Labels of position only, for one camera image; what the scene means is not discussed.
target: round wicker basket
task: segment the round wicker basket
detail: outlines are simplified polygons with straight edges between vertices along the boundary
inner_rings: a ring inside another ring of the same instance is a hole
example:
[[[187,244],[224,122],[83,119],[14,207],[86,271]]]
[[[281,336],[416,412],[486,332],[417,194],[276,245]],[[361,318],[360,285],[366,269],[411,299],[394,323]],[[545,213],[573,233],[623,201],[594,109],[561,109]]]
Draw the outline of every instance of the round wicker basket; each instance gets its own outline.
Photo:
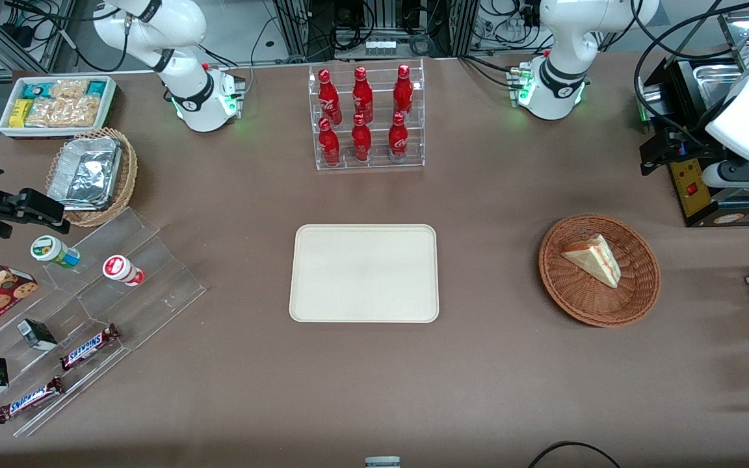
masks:
[[[131,199],[131,193],[135,190],[135,177],[137,177],[137,155],[135,149],[131,147],[129,140],[122,133],[112,128],[101,128],[96,131],[89,131],[83,135],[77,135],[75,140],[83,138],[112,137],[119,140],[123,145],[123,154],[120,160],[120,177],[115,183],[115,196],[112,205],[104,211],[66,211],[65,219],[72,224],[82,228],[94,228],[106,222],[112,221],[115,216],[119,215],[128,205]],[[62,148],[57,151],[57,156],[51,163],[51,169],[45,178],[45,190],[51,186],[51,179],[54,172],[57,171],[57,162],[62,154]]]
[[[572,242],[602,234],[620,265],[618,288],[612,289],[562,257]],[[655,254],[629,226],[603,215],[583,214],[561,220],[539,248],[539,273],[547,292],[571,317],[603,327],[626,326],[653,308],[661,290]]]

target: acrylic bottle rack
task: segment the acrylic bottle rack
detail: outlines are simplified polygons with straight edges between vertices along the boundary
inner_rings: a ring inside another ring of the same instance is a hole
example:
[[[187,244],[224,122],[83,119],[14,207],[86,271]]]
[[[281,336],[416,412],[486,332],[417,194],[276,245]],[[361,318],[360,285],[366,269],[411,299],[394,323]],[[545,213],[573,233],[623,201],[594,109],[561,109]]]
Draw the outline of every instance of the acrylic bottle rack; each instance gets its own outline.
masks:
[[[81,260],[74,269],[45,265],[38,275],[39,294],[27,309],[0,318],[0,358],[8,362],[10,385],[0,406],[62,376],[66,392],[44,406],[25,409],[3,425],[14,436],[30,435],[106,373],[128,353],[202,295],[205,288],[172,257],[157,229],[127,208],[75,245]],[[146,281],[128,287],[102,275],[102,263],[121,254],[146,272]],[[17,329],[25,318],[44,323],[59,344],[49,352],[34,350]],[[114,323],[120,337],[72,370],[63,373],[59,359]]]
[[[389,159],[389,128],[392,127],[393,102],[392,91],[398,80],[398,65],[410,66],[412,82],[412,112],[407,115],[405,125],[408,131],[406,143],[406,160],[395,163]],[[369,84],[374,92],[374,120],[369,124],[372,134],[371,157],[368,162],[359,162],[354,157],[354,145],[351,130],[354,128],[354,100],[351,92],[354,89],[354,68],[360,63],[328,63],[310,66],[308,80],[308,97],[311,112],[311,132],[314,134],[314,154],[317,169],[370,169],[370,168],[406,168],[407,166],[424,166],[426,161],[425,142],[425,102],[424,102],[424,62],[421,60],[364,62]],[[331,72],[331,82],[339,93],[339,108],[343,121],[334,125],[339,137],[339,165],[330,166],[322,157],[320,149],[320,127],[318,121],[322,116],[320,107],[320,82],[316,74],[326,68]]]

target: red bottle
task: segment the red bottle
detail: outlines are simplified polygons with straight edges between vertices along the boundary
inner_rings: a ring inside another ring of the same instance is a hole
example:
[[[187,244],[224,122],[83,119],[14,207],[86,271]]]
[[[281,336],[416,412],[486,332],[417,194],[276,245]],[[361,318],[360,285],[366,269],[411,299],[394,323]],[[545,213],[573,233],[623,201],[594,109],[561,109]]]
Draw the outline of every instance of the red bottle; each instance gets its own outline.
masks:
[[[404,115],[412,112],[412,82],[410,82],[410,66],[398,66],[398,82],[395,83],[395,112]]]
[[[404,113],[395,112],[392,117],[392,128],[389,128],[389,159],[403,163],[406,160],[406,139],[408,132],[404,125]]]
[[[354,69],[354,91],[351,94],[354,96],[354,113],[362,113],[365,122],[371,124],[375,119],[375,99],[363,66]]]
[[[354,157],[361,163],[369,160],[369,151],[372,148],[372,132],[366,126],[366,119],[362,113],[354,115],[354,129],[351,131],[351,139],[354,140]]]
[[[317,74],[320,80],[320,107],[323,110],[323,116],[330,119],[331,124],[339,125],[343,121],[343,113],[339,110],[339,94],[337,88],[331,83],[331,73],[322,69]]]
[[[329,166],[339,164],[339,139],[334,130],[331,130],[331,122],[327,118],[320,119],[320,149],[323,159]]]

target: brown tablecloth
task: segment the brown tablecloth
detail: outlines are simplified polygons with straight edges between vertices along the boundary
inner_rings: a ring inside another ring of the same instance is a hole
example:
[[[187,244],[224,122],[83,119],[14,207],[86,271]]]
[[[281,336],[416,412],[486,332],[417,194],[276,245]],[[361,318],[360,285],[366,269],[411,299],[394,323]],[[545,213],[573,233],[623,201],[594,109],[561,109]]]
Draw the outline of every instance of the brown tablecloth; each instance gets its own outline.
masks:
[[[133,207],[210,289],[0,466],[524,466],[559,439],[624,466],[749,466],[749,228],[683,227],[668,174],[641,177],[633,55],[603,54],[585,100],[542,122],[455,60],[427,60],[423,171],[321,174],[307,68],[256,71],[244,118],[189,131],[154,74],[116,75],[113,126],[137,149]],[[0,142],[0,187],[44,186],[59,142]],[[637,325],[583,326],[538,278],[553,222],[594,211],[656,252]],[[439,246],[428,325],[288,315],[306,223],[426,223]],[[0,263],[38,270],[17,226]],[[75,229],[72,243],[87,234]],[[577,449],[546,466],[601,460]]]

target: white container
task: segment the white container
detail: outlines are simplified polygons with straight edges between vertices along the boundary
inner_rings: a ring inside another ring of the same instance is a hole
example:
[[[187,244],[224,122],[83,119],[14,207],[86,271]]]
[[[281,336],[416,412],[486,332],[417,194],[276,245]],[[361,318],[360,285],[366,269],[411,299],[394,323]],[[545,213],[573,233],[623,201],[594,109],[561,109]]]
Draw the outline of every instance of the white container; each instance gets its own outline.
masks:
[[[134,266],[128,258],[123,255],[112,255],[103,264],[103,275],[115,281],[121,281],[125,285],[140,285],[146,278],[146,273]]]
[[[75,80],[89,80],[91,82],[106,82],[106,89],[103,90],[103,95],[100,98],[100,107],[98,108],[98,116],[94,119],[94,124],[91,127],[54,127],[54,128],[39,128],[39,127],[10,127],[8,121],[10,119],[11,112],[13,111],[13,104],[17,99],[21,97],[21,93],[25,89],[25,86],[38,83],[49,83],[59,79],[75,79]],[[103,127],[106,122],[106,118],[109,114],[109,109],[112,106],[112,99],[117,85],[114,80],[110,77],[101,75],[57,75],[49,77],[27,77],[19,78],[13,83],[13,89],[11,95],[8,98],[8,105],[5,106],[4,112],[2,112],[2,118],[0,118],[0,132],[3,135],[12,138],[55,138],[55,137],[72,137],[87,131],[99,130]]]
[[[430,226],[306,224],[296,232],[289,312],[297,322],[429,323],[438,310]]]
[[[69,269],[80,263],[80,252],[69,248],[65,242],[54,236],[41,236],[31,244],[31,256],[39,261],[50,261]]]

